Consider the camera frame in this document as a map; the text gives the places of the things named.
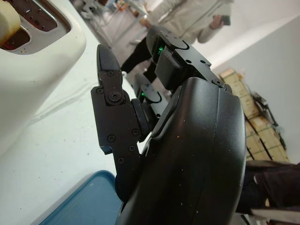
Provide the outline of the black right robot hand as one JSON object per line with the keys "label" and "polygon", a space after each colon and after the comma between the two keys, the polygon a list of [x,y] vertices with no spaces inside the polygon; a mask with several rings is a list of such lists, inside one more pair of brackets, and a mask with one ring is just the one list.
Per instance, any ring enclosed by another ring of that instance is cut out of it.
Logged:
{"label": "black right robot hand", "polygon": [[118,225],[228,225],[246,166],[240,99],[190,43],[161,26],[146,43],[155,75],[172,92],[164,104],[122,88],[118,61],[97,46],[91,90],[99,146],[112,154],[123,205]]}

